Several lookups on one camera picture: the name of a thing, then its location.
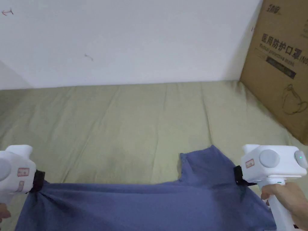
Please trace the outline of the person's left hand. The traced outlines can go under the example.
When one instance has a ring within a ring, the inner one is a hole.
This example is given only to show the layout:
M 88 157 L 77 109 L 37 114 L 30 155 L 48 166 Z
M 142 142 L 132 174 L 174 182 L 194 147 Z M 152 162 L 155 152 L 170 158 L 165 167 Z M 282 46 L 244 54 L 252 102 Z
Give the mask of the person's left hand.
M 3 219 L 7 219 L 11 217 L 11 213 L 7 208 L 7 205 L 4 203 L 0 204 L 0 223 L 2 223 Z

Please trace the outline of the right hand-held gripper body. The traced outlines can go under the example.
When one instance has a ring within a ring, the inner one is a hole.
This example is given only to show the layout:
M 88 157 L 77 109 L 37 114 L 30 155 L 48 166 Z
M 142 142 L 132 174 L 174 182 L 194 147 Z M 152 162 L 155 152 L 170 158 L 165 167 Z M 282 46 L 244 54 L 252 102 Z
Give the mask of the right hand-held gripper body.
M 237 185 L 247 181 L 262 189 L 270 184 L 285 185 L 286 180 L 307 175 L 307 159 L 295 146 L 246 144 L 243 151 L 240 165 L 234 167 Z

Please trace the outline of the person's right hand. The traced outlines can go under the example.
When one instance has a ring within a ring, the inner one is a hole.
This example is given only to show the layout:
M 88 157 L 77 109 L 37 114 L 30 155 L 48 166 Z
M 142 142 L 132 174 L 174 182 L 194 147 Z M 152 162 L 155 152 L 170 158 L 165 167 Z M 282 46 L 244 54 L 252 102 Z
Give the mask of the person's right hand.
M 270 184 L 262 187 L 261 199 L 276 196 L 279 202 L 290 212 L 295 225 L 303 231 L 308 230 L 308 200 L 295 182 L 285 185 Z

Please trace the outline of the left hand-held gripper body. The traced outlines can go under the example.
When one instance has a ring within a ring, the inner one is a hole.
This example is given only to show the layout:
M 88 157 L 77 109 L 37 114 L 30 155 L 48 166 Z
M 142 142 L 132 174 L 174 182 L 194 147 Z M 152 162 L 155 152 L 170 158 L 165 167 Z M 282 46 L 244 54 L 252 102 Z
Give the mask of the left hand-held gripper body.
M 45 172 L 31 161 L 33 148 L 11 145 L 0 151 L 0 203 L 8 205 L 18 194 L 35 193 L 42 189 Z

